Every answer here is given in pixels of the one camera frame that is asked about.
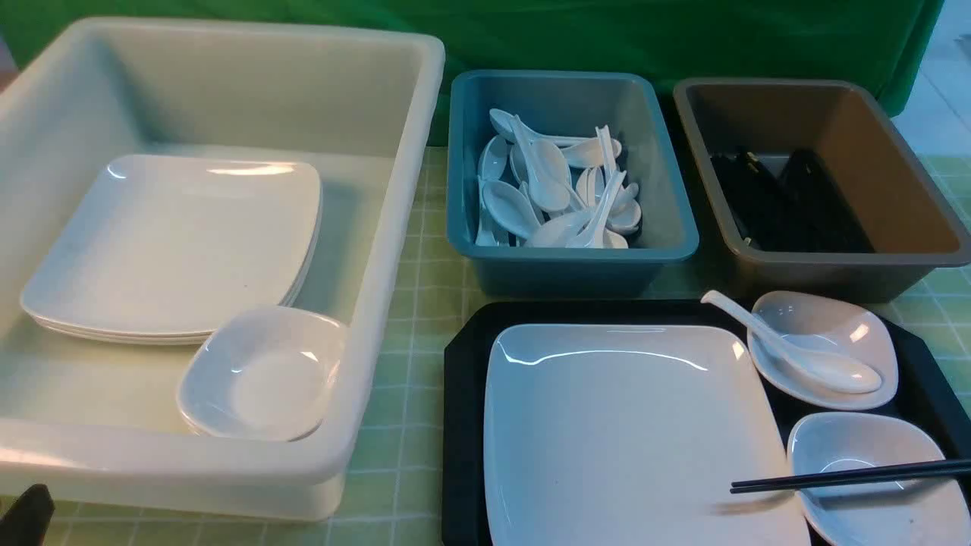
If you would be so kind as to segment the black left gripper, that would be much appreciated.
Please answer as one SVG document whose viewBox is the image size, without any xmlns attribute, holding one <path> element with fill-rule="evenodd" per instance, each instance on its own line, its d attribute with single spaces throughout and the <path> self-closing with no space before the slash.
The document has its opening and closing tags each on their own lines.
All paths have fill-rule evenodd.
<svg viewBox="0 0 971 546">
<path fill-rule="evenodd" d="M 55 502 L 48 486 L 32 485 L 2 516 L 1 545 L 44 544 L 53 514 Z"/>
</svg>

